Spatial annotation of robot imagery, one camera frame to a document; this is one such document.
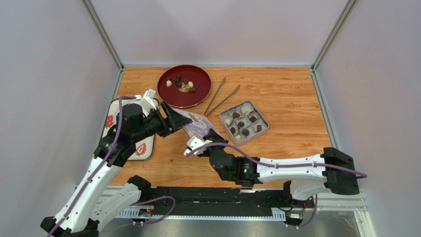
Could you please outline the silver square tin lid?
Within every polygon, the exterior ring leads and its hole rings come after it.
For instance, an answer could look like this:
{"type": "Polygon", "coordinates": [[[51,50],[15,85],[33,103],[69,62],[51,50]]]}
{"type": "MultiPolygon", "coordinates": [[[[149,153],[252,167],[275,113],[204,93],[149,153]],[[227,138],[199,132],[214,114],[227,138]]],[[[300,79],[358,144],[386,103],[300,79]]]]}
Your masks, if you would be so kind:
{"type": "Polygon", "coordinates": [[[207,135],[210,128],[213,128],[216,132],[218,132],[221,135],[221,133],[214,127],[214,125],[204,115],[188,112],[186,110],[181,110],[181,109],[174,109],[174,111],[176,111],[177,113],[187,118],[192,119],[193,122],[184,127],[184,130],[190,137],[197,134],[200,138],[203,138],[204,136],[207,135]]]}

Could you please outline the pink square chocolate tin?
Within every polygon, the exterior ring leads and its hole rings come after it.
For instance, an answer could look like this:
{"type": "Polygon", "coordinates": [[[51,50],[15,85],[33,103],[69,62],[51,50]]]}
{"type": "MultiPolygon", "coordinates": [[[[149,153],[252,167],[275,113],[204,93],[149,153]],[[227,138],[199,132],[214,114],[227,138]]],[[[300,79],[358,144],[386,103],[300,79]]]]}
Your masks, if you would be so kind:
{"type": "Polygon", "coordinates": [[[230,140],[232,141],[232,143],[236,146],[236,147],[240,147],[248,142],[251,142],[252,140],[264,135],[267,130],[269,129],[269,123],[266,121],[266,119],[263,117],[263,115],[260,113],[260,111],[257,109],[257,107],[254,105],[254,103],[250,100],[246,100],[243,101],[240,104],[237,104],[229,109],[226,109],[224,111],[222,111],[219,114],[219,121],[222,125],[222,127],[224,128],[224,130],[226,131],[228,137],[230,138],[230,140]],[[241,112],[241,108],[242,107],[247,107],[248,108],[248,112],[247,114],[242,114],[241,112]],[[233,118],[232,114],[234,112],[238,112],[241,114],[241,116],[239,118],[233,118]],[[251,122],[249,120],[249,117],[251,116],[255,116],[257,118],[257,120],[255,122],[251,122]],[[232,123],[230,126],[227,126],[225,124],[225,120],[226,119],[231,119],[232,123]],[[239,127],[238,123],[242,121],[244,122],[244,126],[243,127],[239,127]],[[257,125],[261,125],[262,126],[262,131],[257,132],[256,131],[256,126],[257,125]],[[230,128],[234,127],[236,129],[236,132],[234,134],[232,134],[230,132],[230,128]],[[245,136],[242,134],[242,131],[244,129],[248,129],[250,131],[250,135],[249,136],[245,136]],[[235,139],[235,136],[240,135],[242,140],[241,141],[237,141],[235,139]]]}

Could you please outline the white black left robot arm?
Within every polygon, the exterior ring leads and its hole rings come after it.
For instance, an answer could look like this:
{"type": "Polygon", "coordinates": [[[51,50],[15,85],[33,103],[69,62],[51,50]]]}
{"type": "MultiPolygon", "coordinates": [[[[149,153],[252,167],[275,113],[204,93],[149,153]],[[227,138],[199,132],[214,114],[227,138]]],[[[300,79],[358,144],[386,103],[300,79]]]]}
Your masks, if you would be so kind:
{"type": "Polygon", "coordinates": [[[43,219],[41,228],[49,237],[97,237],[121,211],[149,192],[151,184],[133,176],[117,194],[97,203],[109,182],[136,152],[137,142],[155,134],[167,137],[192,123],[165,101],[161,106],[166,118],[155,106],[145,116],[140,100],[134,96],[119,98],[117,124],[99,141],[82,182],[55,216],[43,219]]]}

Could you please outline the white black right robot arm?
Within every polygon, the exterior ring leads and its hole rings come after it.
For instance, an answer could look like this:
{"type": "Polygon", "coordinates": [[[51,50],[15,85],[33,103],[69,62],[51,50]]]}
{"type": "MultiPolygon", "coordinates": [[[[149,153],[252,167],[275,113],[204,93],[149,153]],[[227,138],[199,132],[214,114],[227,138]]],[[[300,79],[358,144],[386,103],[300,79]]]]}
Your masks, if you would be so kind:
{"type": "Polygon", "coordinates": [[[242,187],[283,180],[285,199],[307,200],[320,193],[357,195],[358,180],[368,177],[355,170],[351,156],[333,147],[304,158],[251,157],[212,129],[204,137],[193,135],[184,154],[207,157],[221,180],[242,187]]]}

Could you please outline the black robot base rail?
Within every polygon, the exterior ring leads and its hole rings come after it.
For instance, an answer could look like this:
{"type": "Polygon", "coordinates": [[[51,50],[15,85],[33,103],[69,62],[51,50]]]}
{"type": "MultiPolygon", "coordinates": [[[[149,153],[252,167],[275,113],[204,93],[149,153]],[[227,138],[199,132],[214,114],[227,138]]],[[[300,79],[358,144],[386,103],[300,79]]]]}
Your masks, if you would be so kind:
{"type": "Polygon", "coordinates": [[[294,200],[283,190],[241,188],[150,188],[136,203],[150,218],[268,220],[300,225],[314,198],[294,200]]]}

